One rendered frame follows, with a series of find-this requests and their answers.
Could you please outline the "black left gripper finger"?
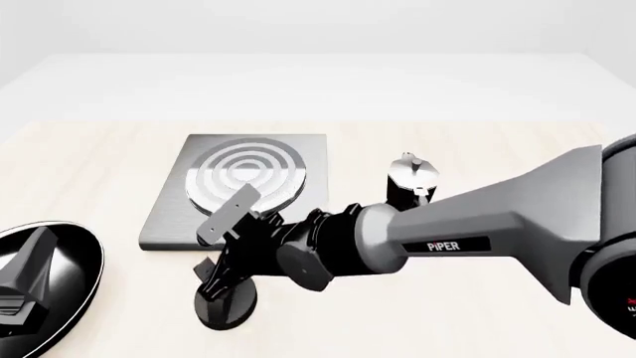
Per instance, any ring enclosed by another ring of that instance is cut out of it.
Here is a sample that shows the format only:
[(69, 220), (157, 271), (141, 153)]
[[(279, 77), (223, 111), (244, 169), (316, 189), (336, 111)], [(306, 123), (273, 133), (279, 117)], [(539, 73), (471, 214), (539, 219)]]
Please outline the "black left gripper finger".
[(36, 229), (18, 253), (0, 268), (0, 297), (44, 298), (58, 237), (46, 226)]

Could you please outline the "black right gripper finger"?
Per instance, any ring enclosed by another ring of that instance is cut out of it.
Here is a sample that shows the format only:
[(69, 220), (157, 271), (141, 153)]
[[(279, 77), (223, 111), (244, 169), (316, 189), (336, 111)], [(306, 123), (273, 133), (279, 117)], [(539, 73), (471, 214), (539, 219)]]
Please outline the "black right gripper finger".
[(209, 258), (205, 257), (193, 268), (196, 277), (199, 280), (209, 280), (214, 275), (216, 264)]
[(226, 259), (221, 259), (211, 279), (201, 280), (199, 294), (207, 301), (217, 300), (247, 279), (246, 274), (239, 273), (227, 264)]

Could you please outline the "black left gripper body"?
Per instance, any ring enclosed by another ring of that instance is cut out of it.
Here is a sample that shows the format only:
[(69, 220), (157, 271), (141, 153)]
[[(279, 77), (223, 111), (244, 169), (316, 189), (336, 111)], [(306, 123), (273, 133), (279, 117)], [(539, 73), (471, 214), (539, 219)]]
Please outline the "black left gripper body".
[(0, 286), (0, 336), (37, 333), (50, 309), (49, 292)]

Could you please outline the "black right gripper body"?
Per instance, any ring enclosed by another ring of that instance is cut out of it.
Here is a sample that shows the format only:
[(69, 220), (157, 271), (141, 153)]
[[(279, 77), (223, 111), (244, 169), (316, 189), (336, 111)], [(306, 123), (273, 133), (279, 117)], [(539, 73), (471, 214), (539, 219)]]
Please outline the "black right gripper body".
[(224, 234), (225, 262), (234, 270), (279, 270), (276, 251), (283, 223), (278, 213), (246, 214)]

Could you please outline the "round black stove knob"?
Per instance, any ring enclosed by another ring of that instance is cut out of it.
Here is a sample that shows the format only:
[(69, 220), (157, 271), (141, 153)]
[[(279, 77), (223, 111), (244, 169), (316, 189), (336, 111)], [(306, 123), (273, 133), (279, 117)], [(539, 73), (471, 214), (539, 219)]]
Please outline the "round black stove knob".
[(245, 279), (230, 288), (222, 287), (221, 294), (212, 298), (204, 292), (202, 283), (195, 293), (194, 308), (199, 320), (213, 330), (231, 330), (252, 315), (257, 304), (253, 279)]

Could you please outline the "flat black stove plate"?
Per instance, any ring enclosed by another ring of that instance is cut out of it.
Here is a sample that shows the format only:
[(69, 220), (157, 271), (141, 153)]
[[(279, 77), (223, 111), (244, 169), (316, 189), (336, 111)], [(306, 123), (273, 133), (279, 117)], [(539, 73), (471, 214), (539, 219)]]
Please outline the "flat black stove plate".
[(253, 209), (304, 220), (328, 205), (327, 137), (321, 133), (194, 133), (187, 136), (141, 229), (144, 251), (198, 251), (196, 230), (244, 184)]

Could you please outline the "silver and black moka pot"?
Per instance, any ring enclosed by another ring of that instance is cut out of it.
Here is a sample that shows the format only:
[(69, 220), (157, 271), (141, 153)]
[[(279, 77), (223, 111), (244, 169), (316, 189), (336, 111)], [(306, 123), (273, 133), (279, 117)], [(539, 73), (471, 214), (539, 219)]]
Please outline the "silver and black moka pot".
[(426, 160), (404, 152), (388, 170), (387, 201), (398, 211), (427, 205), (437, 189), (439, 172)]

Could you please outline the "small flat grey plate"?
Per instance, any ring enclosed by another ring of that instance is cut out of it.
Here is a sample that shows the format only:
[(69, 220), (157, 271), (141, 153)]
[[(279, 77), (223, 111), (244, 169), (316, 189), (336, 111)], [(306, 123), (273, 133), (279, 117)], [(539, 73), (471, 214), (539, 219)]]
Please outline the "small flat grey plate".
[(239, 235), (234, 227), (243, 217), (256, 217), (252, 206), (260, 199), (260, 193), (250, 184), (244, 184), (218, 211), (202, 223), (196, 231), (202, 247), (211, 247), (219, 240), (236, 240)]

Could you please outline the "black frying pan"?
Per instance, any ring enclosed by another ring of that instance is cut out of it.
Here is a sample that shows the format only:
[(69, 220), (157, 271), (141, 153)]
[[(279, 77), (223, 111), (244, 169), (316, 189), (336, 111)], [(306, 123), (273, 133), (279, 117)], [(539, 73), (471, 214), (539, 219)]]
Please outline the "black frying pan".
[(103, 274), (105, 255), (100, 240), (86, 227), (65, 221), (29, 223), (0, 231), (0, 269), (41, 226), (58, 237), (49, 276), (49, 313), (35, 334), (0, 336), (0, 358), (40, 358), (49, 351), (88, 310)]

